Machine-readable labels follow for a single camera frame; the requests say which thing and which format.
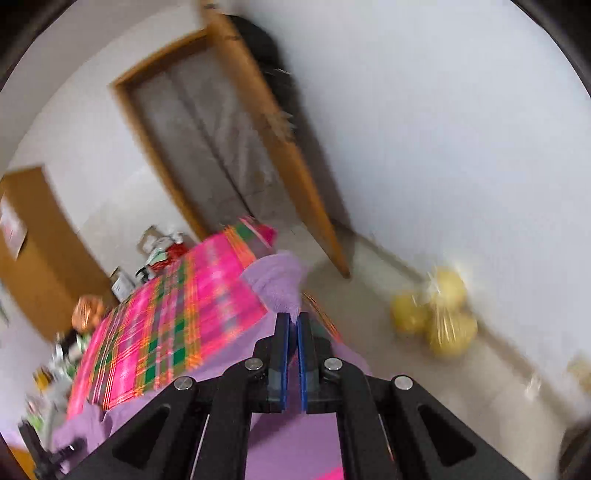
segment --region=bed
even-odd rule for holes
[[[259,338],[272,335],[277,312],[297,317],[304,269],[290,252],[275,253],[273,237],[271,229],[242,219],[167,267],[103,320],[74,379],[69,419],[53,435],[54,450],[76,437],[86,440],[66,470],[176,377],[221,375],[249,357]],[[333,349],[368,372],[340,341],[334,339]],[[287,411],[253,416],[246,478],[342,478],[336,418],[301,413],[296,359],[289,368]]]

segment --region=paper sign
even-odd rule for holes
[[[27,229],[5,196],[0,199],[0,230],[8,251],[16,260],[27,237]]]

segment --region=screw head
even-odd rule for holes
[[[410,390],[413,387],[413,379],[406,375],[400,375],[394,379],[394,385],[399,390]]]
[[[343,368],[343,362],[340,360],[340,358],[327,358],[324,360],[324,368],[331,372],[336,372],[337,370]]]
[[[193,379],[191,377],[178,377],[174,381],[174,388],[177,390],[188,390],[193,386]]]
[[[244,362],[247,370],[260,370],[262,368],[262,360],[260,358],[252,357]]]

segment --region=purple blanket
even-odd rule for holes
[[[300,261],[289,252],[261,258],[242,277],[269,309],[255,326],[243,333],[200,367],[186,373],[196,381],[222,375],[229,366],[252,355],[256,341],[270,336],[277,312],[297,318],[301,305]],[[333,342],[335,355],[356,364],[366,373],[366,362],[345,345]],[[339,435],[334,414],[308,416],[301,412],[297,356],[290,364],[287,411],[253,415],[246,460],[247,480],[317,479],[341,467]],[[86,449],[72,460],[78,464],[118,428],[139,412],[158,391],[118,405],[107,412],[86,403],[75,418],[53,434],[53,449],[69,445],[75,437],[86,439]]]

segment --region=floor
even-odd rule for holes
[[[420,339],[401,338],[391,326],[389,300],[415,287],[411,277],[363,240],[345,235],[352,278],[342,278],[303,225],[284,229],[279,249],[309,269],[304,289],[363,355],[374,376],[406,373],[532,480],[557,478],[565,422],[482,338],[461,359],[433,358]]]

